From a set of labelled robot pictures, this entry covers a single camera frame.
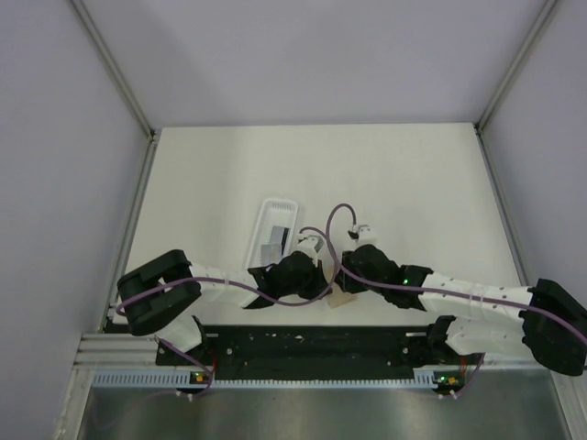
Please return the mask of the clear plastic card tray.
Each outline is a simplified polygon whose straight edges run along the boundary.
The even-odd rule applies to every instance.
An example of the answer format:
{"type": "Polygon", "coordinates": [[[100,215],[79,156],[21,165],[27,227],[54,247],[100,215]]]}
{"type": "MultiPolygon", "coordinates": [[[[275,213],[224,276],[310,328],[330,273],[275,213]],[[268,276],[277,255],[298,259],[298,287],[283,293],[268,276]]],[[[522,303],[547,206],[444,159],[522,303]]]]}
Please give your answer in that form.
{"type": "Polygon", "coordinates": [[[259,214],[249,243],[245,267],[265,267],[279,263],[293,240],[298,203],[283,198],[267,198],[259,214]]]}

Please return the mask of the beige card holder wallet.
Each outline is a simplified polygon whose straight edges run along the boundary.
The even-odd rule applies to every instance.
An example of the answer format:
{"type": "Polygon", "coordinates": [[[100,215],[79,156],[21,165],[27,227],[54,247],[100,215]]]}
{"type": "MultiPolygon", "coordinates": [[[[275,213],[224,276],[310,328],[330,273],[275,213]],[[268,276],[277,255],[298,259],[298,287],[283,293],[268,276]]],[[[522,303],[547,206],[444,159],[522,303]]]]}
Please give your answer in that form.
{"type": "MultiPolygon", "coordinates": [[[[327,281],[331,281],[334,276],[334,267],[326,267],[324,269],[324,275],[327,281]]],[[[358,297],[352,293],[342,291],[342,289],[333,282],[329,293],[325,296],[328,306],[331,309],[345,306],[348,303],[355,302],[358,297]]]]}

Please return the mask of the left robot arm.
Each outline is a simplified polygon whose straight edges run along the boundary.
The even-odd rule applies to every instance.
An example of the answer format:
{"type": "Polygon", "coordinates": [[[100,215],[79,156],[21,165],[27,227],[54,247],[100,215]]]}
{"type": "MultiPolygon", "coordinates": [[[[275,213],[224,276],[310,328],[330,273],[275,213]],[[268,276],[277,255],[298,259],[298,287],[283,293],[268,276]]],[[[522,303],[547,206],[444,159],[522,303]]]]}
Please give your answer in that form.
{"type": "Polygon", "coordinates": [[[295,251],[278,263],[239,272],[194,266],[180,249],[164,253],[117,282],[116,314],[134,336],[153,335],[188,363],[207,355],[204,328],[190,312],[194,303],[220,303],[243,310],[273,305],[301,307],[332,290],[322,262],[295,251]]]}

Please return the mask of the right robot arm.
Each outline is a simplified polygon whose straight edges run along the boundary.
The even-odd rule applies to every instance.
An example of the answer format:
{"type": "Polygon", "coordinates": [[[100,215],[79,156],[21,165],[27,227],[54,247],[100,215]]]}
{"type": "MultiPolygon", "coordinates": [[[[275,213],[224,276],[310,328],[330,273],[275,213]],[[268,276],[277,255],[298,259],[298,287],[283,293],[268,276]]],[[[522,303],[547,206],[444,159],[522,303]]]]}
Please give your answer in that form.
{"type": "Polygon", "coordinates": [[[437,314],[428,352],[441,363],[457,355],[532,356],[543,367],[578,377],[586,362],[586,310],[562,286],[485,286],[416,265],[397,265],[374,245],[347,250],[338,286],[375,292],[400,309],[437,314]]]}

